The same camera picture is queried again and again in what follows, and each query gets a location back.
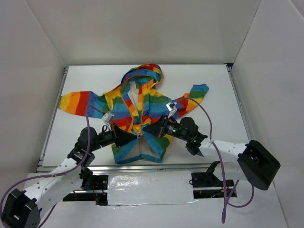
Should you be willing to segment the rainbow striped hooded jacket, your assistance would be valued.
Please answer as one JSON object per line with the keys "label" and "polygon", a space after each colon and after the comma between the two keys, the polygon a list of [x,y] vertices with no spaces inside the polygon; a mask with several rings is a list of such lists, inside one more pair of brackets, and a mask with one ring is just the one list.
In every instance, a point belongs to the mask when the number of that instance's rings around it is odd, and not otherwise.
{"label": "rainbow striped hooded jacket", "polygon": [[102,118],[110,111],[114,117],[112,124],[137,136],[129,144],[120,148],[111,145],[114,161],[127,164],[138,160],[162,162],[172,136],[158,138],[143,131],[143,127],[158,121],[163,114],[169,114],[166,104],[176,102],[178,119],[191,112],[203,100],[209,90],[206,84],[193,85],[189,93],[172,100],[159,93],[156,85],[164,75],[157,64],[144,64],[130,69],[122,78],[120,85],[103,95],[92,91],[78,91],[60,97],[58,108],[74,115]]}

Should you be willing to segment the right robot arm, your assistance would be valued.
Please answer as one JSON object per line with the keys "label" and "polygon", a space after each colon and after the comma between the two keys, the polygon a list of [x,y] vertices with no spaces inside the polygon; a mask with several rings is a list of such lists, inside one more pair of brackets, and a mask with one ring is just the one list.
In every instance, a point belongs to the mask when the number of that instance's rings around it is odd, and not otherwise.
{"label": "right robot arm", "polygon": [[210,140],[199,132],[191,117],[177,122],[163,115],[157,122],[143,128],[143,131],[158,138],[170,135],[186,142],[186,149],[193,156],[218,157],[223,162],[233,163],[228,179],[245,180],[260,190],[268,190],[278,173],[280,162],[258,141],[231,143]]}

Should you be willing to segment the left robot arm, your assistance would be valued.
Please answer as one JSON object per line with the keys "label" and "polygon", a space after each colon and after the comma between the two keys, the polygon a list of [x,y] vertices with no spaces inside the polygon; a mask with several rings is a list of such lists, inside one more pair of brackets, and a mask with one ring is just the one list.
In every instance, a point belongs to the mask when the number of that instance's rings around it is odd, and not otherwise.
{"label": "left robot arm", "polygon": [[136,138],[116,124],[102,133],[97,133],[93,127],[84,128],[74,148],[52,172],[31,177],[36,183],[25,190],[15,186],[9,188],[7,198],[0,202],[2,224],[6,228],[41,227],[65,196],[93,185],[93,173],[88,167],[95,158],[94,151],[110,144],[121,147]]}

